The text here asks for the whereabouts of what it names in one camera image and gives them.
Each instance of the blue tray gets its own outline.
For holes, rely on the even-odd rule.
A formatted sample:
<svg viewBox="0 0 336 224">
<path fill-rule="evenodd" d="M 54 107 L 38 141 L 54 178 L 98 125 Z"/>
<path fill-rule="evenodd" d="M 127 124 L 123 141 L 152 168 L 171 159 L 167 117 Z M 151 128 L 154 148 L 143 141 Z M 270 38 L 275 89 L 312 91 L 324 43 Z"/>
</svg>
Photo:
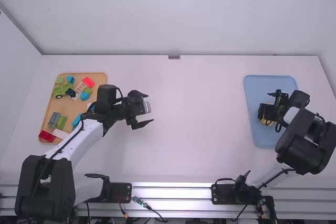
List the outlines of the blue tray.
<svg viewBox="0 0 336 224">
<path fill-rule="evenodd" d="M 275 98 L 267 95 L 267 93 L 275 92 L 277 89 L 291 95 L 294 90 L 298 89 L 296 81 L 291 76 L 246 76 L 244 87 L 253 141 L 258 148 L 272 149 L 276 146 L 285 129 L 282 128 L 277 133 L 275 123 L 272 126 L 261 124 L 258 119 L 259 104 L 274 104 Z"/>
</svg>

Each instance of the metal extrusion frame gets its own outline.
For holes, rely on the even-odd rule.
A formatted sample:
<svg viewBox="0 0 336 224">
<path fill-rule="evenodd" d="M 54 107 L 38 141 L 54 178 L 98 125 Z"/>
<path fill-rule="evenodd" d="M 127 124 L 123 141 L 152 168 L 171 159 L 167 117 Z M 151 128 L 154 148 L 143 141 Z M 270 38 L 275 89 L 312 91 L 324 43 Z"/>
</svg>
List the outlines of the metal extrusion frame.
<svg viewBox="0 0 336 224">
<path fill-rule="evenodd" d="M 242 205 L 213 205 L 212 183 L 132 183 L 132 196 L 138 196 L 164 218 L 235 218 Z M 0 180 L 0 216 L 15 215 L 17 183 Z M 281 188 L 268 194 L 274 197 L 279 219 L 336 220 L 336 188 Z M 91 216 L 122 217 L 118 204 L 90 203 Z M 122 204 L 130 217 L 157 217 L 139 204 Z M 86 204 L 79 204 L 76 215 L 86 216 Z M 255 206 L 248 206 L 241 218 L 256 219 Z"/>
</svg>

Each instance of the white lego brick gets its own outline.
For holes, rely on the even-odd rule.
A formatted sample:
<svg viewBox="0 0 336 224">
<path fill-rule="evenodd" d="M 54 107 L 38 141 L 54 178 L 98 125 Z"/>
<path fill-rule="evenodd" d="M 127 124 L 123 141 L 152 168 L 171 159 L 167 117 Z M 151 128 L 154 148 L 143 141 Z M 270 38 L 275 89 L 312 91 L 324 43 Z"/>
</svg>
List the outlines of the white lego brick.
<svg viewBox="0 0 336 224">
<path fill-rule="evenodd" d="M 62 139 L 62 140 L 65 139 L 65 138 L 69 135 L 69 133 L 66 133 L 66 132 L 64 132 L 64 131 L 61 131 L 61 130 L 59 130 L 59 129 L 54 129 L 54 131 L 52 132 L 52 134 L 53 134 L 54 136 L 56 136 L 56 137 Z"/>
</svg>

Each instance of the red wire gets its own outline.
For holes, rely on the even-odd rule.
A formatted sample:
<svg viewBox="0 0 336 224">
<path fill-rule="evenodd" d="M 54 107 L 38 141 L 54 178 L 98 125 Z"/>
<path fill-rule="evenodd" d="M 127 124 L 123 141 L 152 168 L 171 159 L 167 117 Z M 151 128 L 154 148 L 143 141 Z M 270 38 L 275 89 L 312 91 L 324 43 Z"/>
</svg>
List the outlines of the red wire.
<svg viewBox="0 0 336 224">
<path fill-rule="evenodd" d="M 116 195 L 116 194 L 115 194 L 115 196 L 116 196 L 117 198 L 121 198 L 121 199 L 124 199 L 124 200 L 129 200 L 129 199 L 130 199 L 130 197 L 127 199 L 127 198 L 125 198 L 125 197 L 122 197 L 122 196 L 119 196 L 119 195 Z"/>
<path fill-rule="evenodd" d="M 122 211 L 122 207 L 121 207 L 121 204 L 120 204 L 120 201 L 119 201 L 119 197 L 118 197 L 118 196 L 117 196 L 117 200 L 118 200 L 118 204 L 119 204 L 120 210 Z"/>
</svg>

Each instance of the toy car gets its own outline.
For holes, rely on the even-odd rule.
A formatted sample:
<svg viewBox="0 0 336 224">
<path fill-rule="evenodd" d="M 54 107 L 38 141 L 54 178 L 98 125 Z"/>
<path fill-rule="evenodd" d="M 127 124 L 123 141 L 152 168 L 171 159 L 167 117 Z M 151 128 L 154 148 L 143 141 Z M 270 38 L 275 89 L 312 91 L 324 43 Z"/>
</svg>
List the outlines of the toy car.
<svg viewBox="0 0 336 224">
<path fill-rule="evenodd" d="M 63 96 L 65 96 L 65 92 L 68 89 L 72 89 L 72 84 L 71 83 L 65 83 L 63 85 L 59 85 L 59 86 L 55 86 L 53 89 L 53 97 L 57 98 L 57 99 L 61 99 Z"/>
</svg>

